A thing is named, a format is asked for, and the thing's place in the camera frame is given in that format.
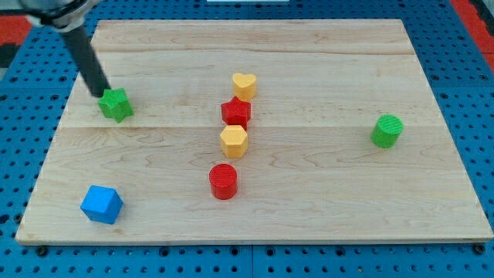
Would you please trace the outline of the grey robot arm end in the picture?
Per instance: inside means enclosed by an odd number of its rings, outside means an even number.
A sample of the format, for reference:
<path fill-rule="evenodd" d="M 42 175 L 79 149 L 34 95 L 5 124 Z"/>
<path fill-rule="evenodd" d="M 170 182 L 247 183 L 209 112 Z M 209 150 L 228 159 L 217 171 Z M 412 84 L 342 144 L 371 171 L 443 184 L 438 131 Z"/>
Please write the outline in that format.
<path fill-rule="evenodd" d="M 86 14 L 101 0 L 18 0 L 26 18 L 35 26 L 51 26 L 57 32 L 80 27 Z"/>

